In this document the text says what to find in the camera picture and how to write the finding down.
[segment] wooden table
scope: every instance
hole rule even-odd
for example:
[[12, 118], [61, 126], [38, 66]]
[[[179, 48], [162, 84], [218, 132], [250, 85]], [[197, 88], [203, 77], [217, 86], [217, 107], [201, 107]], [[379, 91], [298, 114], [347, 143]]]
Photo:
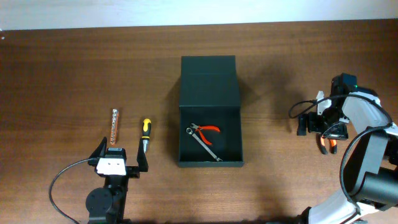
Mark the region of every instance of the wooden table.
[[[88, 157], [121, 111], [118, 146], [135, 157], [152, 119], [149, 172], [131, 180], [126, 218], [157, 222], [296, 216], [339, 189], [337, 155], [295, 135], [287, 110], [329, 94], [342, 72], [375, 89], [398, 119], [398, 21], [122, 27], [3, 32], [0, 40], [0, 222], [70, 223], [48, 198], [58, 171]], [[178, 95], [183, 55], [236, 55], [242, 98], [242, 168], [181, 169]], [[351, 139], [354, 129], [349, 128]], [[53, 196], [88, 221], [85, 199], [103, 185], [92, 167], [61, 176]], [[395, 222], [398, 209], [366, 217]]]

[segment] silver wrench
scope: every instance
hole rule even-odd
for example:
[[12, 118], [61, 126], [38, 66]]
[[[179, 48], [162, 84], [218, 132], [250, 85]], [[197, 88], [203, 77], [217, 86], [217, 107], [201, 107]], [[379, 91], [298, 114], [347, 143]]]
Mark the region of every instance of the silver wrench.
[[193, 137], [206, 149], [206, 151], [207, 151], [211, 156], [213, 156], [213, 158], [214, 158], [215, 160], [217, 160], [217, 162], [222, 162], [222, 161], [223, 161], [222, 159], [220, 159], [219, 157], [217, 157], [216, 154], [214, 154], [214, 152], [211, 151], [211, 150], [209, 149], [209, 147], [207, 147], [207, 145], [206, 145], [202, 140], [200, 140], [200, 138], [192, 131], [192, 129], [187, 128], [187, 133], [190, 134], [190, 135], [192, 135], [192, 136], [193, 136]]

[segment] screwdriver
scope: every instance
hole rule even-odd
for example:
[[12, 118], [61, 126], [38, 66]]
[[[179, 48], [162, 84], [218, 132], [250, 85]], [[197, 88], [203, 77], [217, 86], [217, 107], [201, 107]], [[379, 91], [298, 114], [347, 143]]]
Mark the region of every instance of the screwdriver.
[[144, 153], [147, 152], [151, 126], [152, 126], [152, 123], [150, 122], [150, 119], [146, 118], [144, 120], [144, 123], [142, 124], [142, 137], [141, 137], [142, 138], [142, 143], [144, 145]]

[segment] plier jaw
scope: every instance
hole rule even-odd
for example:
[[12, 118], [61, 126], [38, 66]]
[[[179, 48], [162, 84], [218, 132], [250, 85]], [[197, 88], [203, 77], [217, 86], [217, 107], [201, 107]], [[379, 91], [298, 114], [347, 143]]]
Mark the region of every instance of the plier jaw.
[[195, 125], [194, 123], [191, 123], [191, 128], [193, 128], [195, 131], [198, 131], [201, 139], [203, 140], [203, 142], [206, 143], [209, 146], [211, 146], [213, 144], [211, 142], [207, 141], [207, 139], [205, 138], [205, 136], [203, 135], [201, 130], [213, 130], [213, 131], [216, 131], [216, 132], [220, 133], [220, 129], [218, 127], [212, 126], [212, 125], [199, 126], [199, 125]]

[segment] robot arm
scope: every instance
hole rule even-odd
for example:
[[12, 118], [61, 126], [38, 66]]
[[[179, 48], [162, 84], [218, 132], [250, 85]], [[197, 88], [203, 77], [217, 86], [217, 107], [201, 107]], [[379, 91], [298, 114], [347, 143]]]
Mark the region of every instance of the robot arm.
[[[297, 135], [308, 132], [320, 133], [324, 138], [348, 138], [346, 124], [352, 122], [357, 133], [369, 127], [390, 124], [378, 107], [377, 94], [369, 89], [358, 87], [356, 77], [341, 74], [332, 81], [330, 100], [319, 92], [317, 112], [309, 112], [298, 117]], [[311, 208], [303, 214], [304, 223], [353, 223], [364, 215], [385, 211], [398, 204], [398, 169], [381, 167], [384, 158], [398, 165], [398, 128], [392, 123], [389, 128], [364, 135], [355, 147], [343, 170], [348, 195], [359, 206], [348, 201], [342, 189], [335, 192], [328, 200]]]

